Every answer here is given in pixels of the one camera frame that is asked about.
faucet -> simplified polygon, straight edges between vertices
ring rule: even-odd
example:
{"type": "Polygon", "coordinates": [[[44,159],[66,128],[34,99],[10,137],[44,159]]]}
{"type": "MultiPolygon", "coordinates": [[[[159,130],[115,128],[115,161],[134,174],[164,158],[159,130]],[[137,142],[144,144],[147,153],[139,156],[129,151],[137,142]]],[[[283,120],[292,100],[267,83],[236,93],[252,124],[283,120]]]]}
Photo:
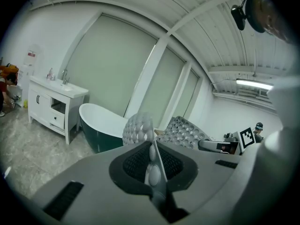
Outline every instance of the faucet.
{"type": "Polygon", "coordinates": [[[66,84],[69,80],[66,78],[67,77],[67,74],[68,74],[68,70],[67,69],[64,69],[62,71],[62,84],[66,84]]]}

fluorescent light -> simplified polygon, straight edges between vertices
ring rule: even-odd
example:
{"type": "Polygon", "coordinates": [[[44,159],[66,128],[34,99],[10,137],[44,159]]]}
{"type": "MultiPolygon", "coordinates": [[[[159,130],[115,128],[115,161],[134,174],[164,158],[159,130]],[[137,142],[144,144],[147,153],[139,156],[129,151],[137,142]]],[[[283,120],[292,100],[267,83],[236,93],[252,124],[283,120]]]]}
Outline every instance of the fluorescent light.
{"type": "Polygon", "coordinates": [[[271,84],[267,84],[267,83],[263,83],[263,82],[256,82],[256,81],[251,81],[251,80],[245,80],[245,79],[237,79],[236,83],[241,84],[241,85],[262,88],[262,89],[266,89],[266,90],[270,90],[271,88],[273,88],[273,86],[271,84]]]}

freestanding bathtub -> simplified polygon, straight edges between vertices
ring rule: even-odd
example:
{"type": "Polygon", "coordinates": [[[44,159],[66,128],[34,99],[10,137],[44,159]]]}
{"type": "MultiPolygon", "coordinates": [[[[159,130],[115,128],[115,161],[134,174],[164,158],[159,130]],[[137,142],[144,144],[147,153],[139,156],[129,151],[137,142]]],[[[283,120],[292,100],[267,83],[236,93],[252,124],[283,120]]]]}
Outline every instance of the freestanding bathtub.
{"type": "Polygon", "coordinates": [[[96,104],[85,103],[79,108],[86,140],[95,153],[123,146],[123,129],[128,121],[96,104]]]}

person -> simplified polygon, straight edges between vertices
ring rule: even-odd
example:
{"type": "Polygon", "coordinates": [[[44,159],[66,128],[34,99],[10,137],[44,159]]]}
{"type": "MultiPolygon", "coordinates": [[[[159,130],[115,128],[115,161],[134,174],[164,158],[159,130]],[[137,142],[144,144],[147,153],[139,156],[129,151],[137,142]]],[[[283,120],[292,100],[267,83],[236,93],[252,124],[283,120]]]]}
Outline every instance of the person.
{"type": "Polygon", "coordinates": [[[263,137],[260,135],[260,133],[262,132],[262,130],[263,130],[263,124],[261,122],[258,122],[256,124],[255,131],[253,132],[254,133],[255,141],[257,143],[261,143],[262,140],[263,140],[263,137]]]}
{"type": "Polygon", "coordinates": [[[17,78],[15,73],[10,73],[7,75],[6,79],[0,77],[0,117],[3,117],[5,113],[2,111],[4,102],[10,107],[14,108],[15,103],[13,99],[9,97],[9,92],[7,90],[7,85],[16,85],[17,78]]]}

green bathtub exterior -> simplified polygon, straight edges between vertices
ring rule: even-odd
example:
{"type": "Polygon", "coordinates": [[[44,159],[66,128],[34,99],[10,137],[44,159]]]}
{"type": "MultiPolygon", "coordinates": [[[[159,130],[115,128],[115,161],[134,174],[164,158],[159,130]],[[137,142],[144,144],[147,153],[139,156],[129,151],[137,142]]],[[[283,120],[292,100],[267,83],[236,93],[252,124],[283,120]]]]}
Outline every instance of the green bathtub exterior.
{"type": "Polygon", "coordinates": [[[95,153],[105,152],[123,146],[122,138],[101,133],[87,125],[80,117],[85,139],[95,153]]]}

